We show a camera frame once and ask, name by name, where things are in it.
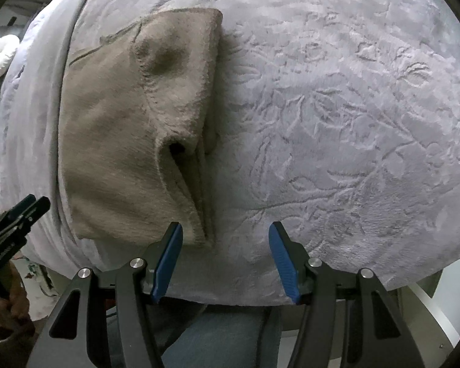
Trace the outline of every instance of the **white pillow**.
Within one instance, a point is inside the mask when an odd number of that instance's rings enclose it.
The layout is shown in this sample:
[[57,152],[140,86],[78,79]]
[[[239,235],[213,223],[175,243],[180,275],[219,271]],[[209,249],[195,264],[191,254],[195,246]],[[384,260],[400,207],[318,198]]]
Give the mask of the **white pillow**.
[[0,77],[9,68],[20,43],[19,38],[14,35],[6,35],[0,38]]
[[24,32],[23,26],[17,26],[17,25],[0,26],[0,38],[6,35],[16,35],[20,39],[23,32]]

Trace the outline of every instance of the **beige towel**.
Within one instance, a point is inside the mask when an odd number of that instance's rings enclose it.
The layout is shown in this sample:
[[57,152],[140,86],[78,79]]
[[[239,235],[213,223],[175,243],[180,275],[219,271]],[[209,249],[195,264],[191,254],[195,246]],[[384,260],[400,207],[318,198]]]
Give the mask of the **beige towel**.
[[146,245],[179,221],[185,243],[212,244],[204,125],[221,21],[214,9],[158,13],[68,63],[59,176],[78,237]]

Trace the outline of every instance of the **textured blanket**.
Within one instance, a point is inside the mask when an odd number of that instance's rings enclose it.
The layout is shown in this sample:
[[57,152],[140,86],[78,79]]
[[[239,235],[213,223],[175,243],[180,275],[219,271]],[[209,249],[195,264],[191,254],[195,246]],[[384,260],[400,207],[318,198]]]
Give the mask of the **textured blanket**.
[[203,125],[221,21],[212,9],[159,13],[70,60],[59,176],[78,237],[148,245],[179,221],[185,243],[212,243]]
[[[43,18],[71,0],[55,4]],[[87,0],[69,56],[140,17],[185,7],[224,18],[218,136],[206,156],[214,246],[183,248],[169,296],[288,301],[267,242],[273,220],[311,255],[349,271],[368,266],[389,289],[460,258],[460,23],[443,0]],[[23,87],[24,52],[4,95]],[[39,47],[32,52],[23,75],[42,57]],[[35,87],[37,75],[27,78]],[[42,134],[55,122],[9,100],[0,103],[0,210],[19,200],[9,187],[39,194],[57,175],[54,164],[37,164]],[[25,147],[10,152],[15,143]],[[119,267],[142,251],[46,226],[33,228],[25,248],[70,277],[83,266]]]

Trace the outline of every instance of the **gray blanket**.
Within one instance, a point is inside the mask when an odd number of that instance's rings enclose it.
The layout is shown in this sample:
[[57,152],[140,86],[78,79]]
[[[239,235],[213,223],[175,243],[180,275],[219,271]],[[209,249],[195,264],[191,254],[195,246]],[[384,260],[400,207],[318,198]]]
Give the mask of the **gray blanket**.
[[[32,58],[22,67],[12,62],[4,81],[0,103],[0,211],[30,193],[49,197],[51,209],[35,225],[36,231],[46,235],[31,236],[26,254],[34,250],[29,256],[48,267],[54,267],[59,256],[71,268],[90,263],[86,258],[72,259],[69,252],[77,244],[67,226],[58,187],[58,117],[71,34],[86,0],[68,0],[67,4],[58,1],[62,0],[54,0],[50,9],[45,9],[47,21],[42,22],[33,40],[25,37],[27,48],[18,51],[15,60],[25,54]],[[39,258],[41,251],[51,247],[57,250],[56,257]]]
[[[183,248],[169,296],[286,302],[267,242],[273,220],[311,255],[350,271],[368,266],[389,289],[460,258],[460,24],[443,0],[87,0],[70,54],[184,7],[224,16],[218,137],[206,157],[215,242]],[[40,193],[39,177],[57,171],[56,161],[34,162],[55,122],[17,109],[0,112],[1,209],[18,201],[9,187]],[[119,267],[143,249],[45,226],[30,238],[28,256],[70,277],[85,265]]]

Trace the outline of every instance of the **quilted bedding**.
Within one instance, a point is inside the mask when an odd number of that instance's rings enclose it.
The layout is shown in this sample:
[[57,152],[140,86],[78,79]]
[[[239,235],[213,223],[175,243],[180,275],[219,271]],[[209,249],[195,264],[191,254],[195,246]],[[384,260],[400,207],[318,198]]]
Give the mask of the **quilted bedding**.
[[[442,0],[87,0],[70,55],[189,6],[224,15],[207,157],[216,242],[183,250],[169,296],[286,302],[274,220],[311,255],[368,266],[389,289],[460,258],[460,24]],[[31,239],[51,245],[24,252],[70,277],[141,252],[68,237],[37,229]]]

